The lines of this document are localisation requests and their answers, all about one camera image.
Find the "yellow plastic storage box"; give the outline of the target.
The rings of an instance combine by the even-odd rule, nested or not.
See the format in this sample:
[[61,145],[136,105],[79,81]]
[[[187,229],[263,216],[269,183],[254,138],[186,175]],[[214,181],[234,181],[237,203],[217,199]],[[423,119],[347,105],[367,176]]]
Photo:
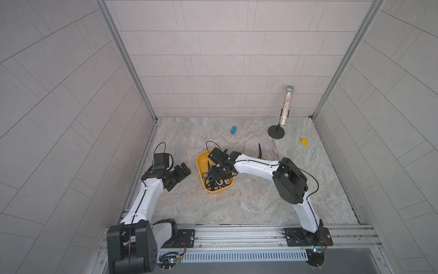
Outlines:
[[231,188],[231,186],[233,185],[233,183],[235,181],[234,178],[220,180],[219,183],[217,183],[217,181],[212,181],[212,182],[209,182],[207,184],[204,183],[204,179],[202,178],[202,174],[204,172],[207,172],[207,170],[208,170],[207,161],[210,162],[211,167],[213,164],[213,162],[208,159],[208,155],[209,155],[209,152],[206,151],[206,152],[199,154],[196,158],[198,173],[200,175],[201,182],[203,184],[205,191],[210,193],[210,194],[216,194],[216,193],[219,193],[221,191],[225,191],[225,190]]

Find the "yellow black handled scissors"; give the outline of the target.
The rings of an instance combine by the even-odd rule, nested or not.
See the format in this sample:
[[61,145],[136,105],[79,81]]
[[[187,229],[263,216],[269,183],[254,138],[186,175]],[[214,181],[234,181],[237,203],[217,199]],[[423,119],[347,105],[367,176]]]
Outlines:
[[261,144],[258,144],[258,159],[262,159],[265,160],[265,158],[263,157],[263,152],[262,152],[262,148],[261,148]]

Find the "pink handled scissors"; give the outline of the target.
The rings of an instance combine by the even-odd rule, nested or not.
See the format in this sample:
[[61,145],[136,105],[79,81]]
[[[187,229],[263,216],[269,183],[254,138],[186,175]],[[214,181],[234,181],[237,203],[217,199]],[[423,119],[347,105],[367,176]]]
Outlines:
[[272,150],[273,150],[273,160],[274,161],[280,161],[281,160],[281,155],[279,153],[279,150],[278,150],[274,140],[271,141],[271,146],[272,146]]

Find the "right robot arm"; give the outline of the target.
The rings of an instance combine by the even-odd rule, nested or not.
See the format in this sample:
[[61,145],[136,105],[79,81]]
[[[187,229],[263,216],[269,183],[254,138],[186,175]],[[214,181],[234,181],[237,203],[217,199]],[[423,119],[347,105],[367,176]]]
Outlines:
[[231,179],[237,174],[249,174],[273,182],[280,197],[293,205],[300,219],[303,236],[319,240],[323,222],[309,200],[308,179],[290,159],[267,161],[235,151],[227,154],[219,148],[214,148],[208,159],[213,162],[211,172],[214,179]]

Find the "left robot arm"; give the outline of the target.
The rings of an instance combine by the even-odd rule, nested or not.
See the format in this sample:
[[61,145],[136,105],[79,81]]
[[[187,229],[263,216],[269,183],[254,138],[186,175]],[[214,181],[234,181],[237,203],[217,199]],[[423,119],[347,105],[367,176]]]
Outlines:
[[107,233],[108,271],[111,274],[153,272],[159,264],[159,249],[177,242],[174,219],[151,223],[160,195],[190,176],[185,163],[172,169],[151,166],[140,178],[140,191],[131,209]]

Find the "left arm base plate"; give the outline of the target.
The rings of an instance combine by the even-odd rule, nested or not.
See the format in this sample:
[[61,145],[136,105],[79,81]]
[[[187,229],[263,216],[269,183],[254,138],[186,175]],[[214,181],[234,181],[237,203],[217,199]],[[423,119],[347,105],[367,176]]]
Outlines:
[[173,235],[170,240],[166,241],[162,248],[193,248],[195,233],[194,229],[179,229],[177,235]]

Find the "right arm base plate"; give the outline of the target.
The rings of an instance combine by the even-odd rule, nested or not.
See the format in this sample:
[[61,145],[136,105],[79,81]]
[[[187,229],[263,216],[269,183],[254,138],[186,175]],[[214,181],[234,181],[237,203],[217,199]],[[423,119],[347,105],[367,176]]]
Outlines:
[[311,233],[303,228],[283,228],[282,234],[286,237],[288,247],[329,247],[333,240],[329,230],[322,227]]

